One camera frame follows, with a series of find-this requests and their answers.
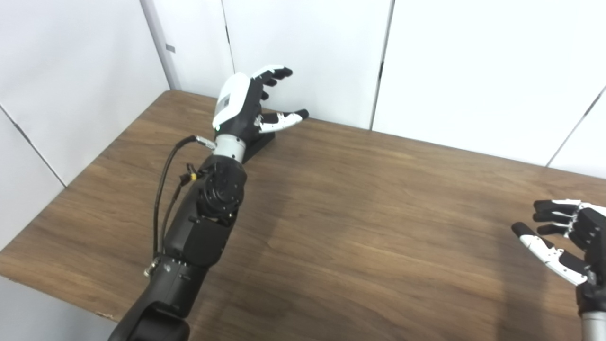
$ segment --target white wall panel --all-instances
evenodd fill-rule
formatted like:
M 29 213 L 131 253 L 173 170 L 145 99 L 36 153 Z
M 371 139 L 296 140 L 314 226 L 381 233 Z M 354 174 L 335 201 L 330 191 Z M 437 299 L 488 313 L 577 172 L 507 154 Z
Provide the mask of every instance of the white wall panel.
M 0 109 L 0 250 L 63 186 Z
M 606 81 L 601 0 L 396 1 L 373 130 L 545 165 Z
M 168 89 L 137 1 L 0 1 L 0 103 L 69 183 Z
M 221 0 L 143 0 L 174 87 L 219 96 L 233 74 Z M 166 49 L 166 44 L 175 48 Z
M 550 167 L 606 179 L 606 98 L 574 130 Z
M 294 75 L 270 89 L 265 107 L 368 129 L 389 0 L 224 0 L 237 72 L 267 64 Z

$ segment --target cable connector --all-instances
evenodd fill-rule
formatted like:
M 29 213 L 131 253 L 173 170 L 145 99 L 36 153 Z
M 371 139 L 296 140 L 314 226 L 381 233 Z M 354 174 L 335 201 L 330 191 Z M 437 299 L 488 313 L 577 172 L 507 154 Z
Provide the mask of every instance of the cable connector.
M 210 150 L 214 150 L 215 148 L 217 148 L 217 144 L 210 141 L 207 138 L 201 137 L 201 136 L 196 136 L 196 142 L 198 142 L 199 144 L 206 146 L 208 149 Z
M 150 266 L 148 266 L 144 271 L 143 271 L 143 275 L 147 278 L 150 278 L 153 275 L 153 272 L 156 270 L 156 268 L 158 267 L 158 264 L 160 264 L 160 258 L 156 257 L 154 258 L 154 260 L 151 262 Z

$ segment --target wooden table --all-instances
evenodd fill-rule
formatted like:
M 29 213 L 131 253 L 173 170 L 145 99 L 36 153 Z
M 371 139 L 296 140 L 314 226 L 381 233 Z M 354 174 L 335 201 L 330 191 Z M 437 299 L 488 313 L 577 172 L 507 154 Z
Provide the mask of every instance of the wooden table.
M 1 252 L 0 274 L 119 320 L 147 283 L 165 158 L 212 136 L 214 105 L 164 93 Z M 207 155 L 183 149 L 165 198 Z M 580 339 L 573 287 L 509 226 L 538 198 L 604 204 L 606 181 L 316 120 L 245 168 L 191 340 Z

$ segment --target black robotic arm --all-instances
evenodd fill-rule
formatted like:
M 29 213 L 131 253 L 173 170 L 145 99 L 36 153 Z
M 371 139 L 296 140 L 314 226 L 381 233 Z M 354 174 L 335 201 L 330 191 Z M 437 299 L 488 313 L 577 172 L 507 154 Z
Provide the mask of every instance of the black robotic arm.
M 273 133 L 308 117 L 306 110 L 293 113 L 261 113 L 264 86 L 292 75 L 282 66 L 268 66 L 252 77 L 237 73 L 221 90 L 213 128 L 215 140 L 191 136 L 177 144 L 169 155 L 160 181 L 154 213 L 154 259 L 146 276 L 150 283 L 111 334 L 109 341 L 186 341 L 189 315 L 206 273 L 221 258 L 244 199 L 246 173 L 242 164 L 265 146 Z M 173 196 L 194 181 L 164 236 L 158 235 L 158 207 L 164 177 L 180 146 L 197 142 L 212 154 L 197 170 L 181 177 Z

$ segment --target robotic arm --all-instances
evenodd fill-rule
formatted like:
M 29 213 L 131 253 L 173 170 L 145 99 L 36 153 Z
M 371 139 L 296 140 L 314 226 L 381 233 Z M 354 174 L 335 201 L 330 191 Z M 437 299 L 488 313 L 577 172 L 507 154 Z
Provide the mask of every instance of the robotic arm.
M 211 266 L 221 258 L 244 199 L 246 173 L 242 164 L 272 138 L 273 132 L 293 126 L 308 117 L 306 110 L 293 113 L 261 113 L 261 100 L 269 95 L 264 86 L 292 75 L 283 66 L 268 66 L 251 78 L 236 73 L 224 84 L 216 105 L 215 140 L 190 136 L 179 142 L 162 173 L 154 212 L 154 259 L 145 275 L 150 283 L 118 323 L 109 341 L 186 341 L 189 326 L 184 319 Z M 176 151 L 191 142 L 212 149 L 197 170 L 188 165 L 180 188 L 194 181 L 185 195 L 166 236 L 158 235 L 158 207 L 164 178 Z
M 534 221 L 550 222 L 539 235 L 561 234 L 585 252 L 580 259 L 535 234 L 526 224 L 511 229 L 548 268 L 576 286 L 584 341 L 606 340 L 606 208 L 580 200 L 538 200 Z

